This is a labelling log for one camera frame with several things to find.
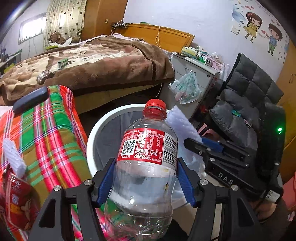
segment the round silver object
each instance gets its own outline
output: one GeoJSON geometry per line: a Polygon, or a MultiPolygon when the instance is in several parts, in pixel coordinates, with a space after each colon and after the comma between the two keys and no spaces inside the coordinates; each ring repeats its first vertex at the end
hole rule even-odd
{"type": "Polygon", "coordinates": [[[231,189],[232,189],[233,191],[237,191],[237,190],[239,189],[239,187],[238,187],[237,185],[232,185],[232,186],[231,186],[231,189]]]}
{"type": "Polygon", "coordinates": [[[61,186],[60,186],[60,185],[56,185],[56,186],[54,186],[54,190],[55,190],[55,191],[59,191],[59,190],[61,190],[61,186]]]}
{"type": "Polygon", "coordinates": [[[207,185],[208,184],[208,181],[206,179],[201,179],[200,180],[200,184],[201,185],[207,185]]]}
{"type": "Polygon", "coordinates": [[[88,179],[84,181],[84,185],[89,186],[92,184],[92,180],[88,179]]]}

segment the blue gripper pad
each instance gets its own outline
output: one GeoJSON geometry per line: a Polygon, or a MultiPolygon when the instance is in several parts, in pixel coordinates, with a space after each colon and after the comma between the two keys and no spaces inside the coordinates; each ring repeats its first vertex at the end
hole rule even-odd
{"type": "Polygon", "coordinates": [[[197,202],[194,198],[194,188],[186,175],[185,170],[183,169],[181,163],[178,161],[178,169],[177,169],[177,178],[181,185],[182,191],[186,198],[186,201],[191,204],[192,207],[197,206],[197,202]]]}
{"type": "Polygon", "coordinates": [[[223,146],[221,146],[218,142],[210,140],[208,138],[202,137],[202,142],[208,146],[212,151],[222,152],[223,146]]]}
{"type": "Polygon", "coordinates": [[[97,200],[97,203],[99,206],[101,206],[103,203],[107,201],[109,192],[112,188],[113,184],[113,173],[114,173],[114,167],[115,167],[116,160],[112,162],[111,166],[109,167],[101,185],[99,188],[99,197],[97,200]]]}

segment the gray drawer cabinet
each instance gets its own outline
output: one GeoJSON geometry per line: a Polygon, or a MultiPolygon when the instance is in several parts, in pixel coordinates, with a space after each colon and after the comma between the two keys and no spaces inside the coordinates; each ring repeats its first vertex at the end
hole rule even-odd
{"type": "Polygon", "coordinates": [[[198,87],[202,90],[200,97],[191,103],[180,104],[175,100],[173,92],[168,88],[168,83],[162,87],[159,99],[163,100],[167,109],[172,109],[175,105],[190,119],[198,108],[202,98],[208,92],[210,84],[216,80],[218,71],[210,66],[207,66],[198,60],[180,57],[173,53],[172,65],[175,69],[175,79],[179,80],[183,75],[193,71],[196,75],[198,87]]]}

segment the wooden headboard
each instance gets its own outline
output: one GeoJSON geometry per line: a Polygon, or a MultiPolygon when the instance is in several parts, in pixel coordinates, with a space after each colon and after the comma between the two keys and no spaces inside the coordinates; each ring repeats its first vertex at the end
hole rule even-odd
{"type": "Polygon", "coordinates": [[[143,39],[153,45],[158,45],[158,38],[157,43],[155,38],[159,36],[160,47],[170,52],[181,52],[182,47],[190,46],[194,39],[194,35],[179,30],[138,23],[131,23],[127,28],[116,28],[116,33],[124,37],[143,39]]]}

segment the bottle neck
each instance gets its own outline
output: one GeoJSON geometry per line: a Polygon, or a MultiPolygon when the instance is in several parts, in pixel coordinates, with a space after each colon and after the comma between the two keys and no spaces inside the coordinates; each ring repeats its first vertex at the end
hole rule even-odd
{"type": "Polygon", "coordinates": [[[149,119],[154,119],[154,120],[165,120],[166,115],[163,113],[161,109],[158,108],[147,108],[143,112],[143,116],[149,119]]]}

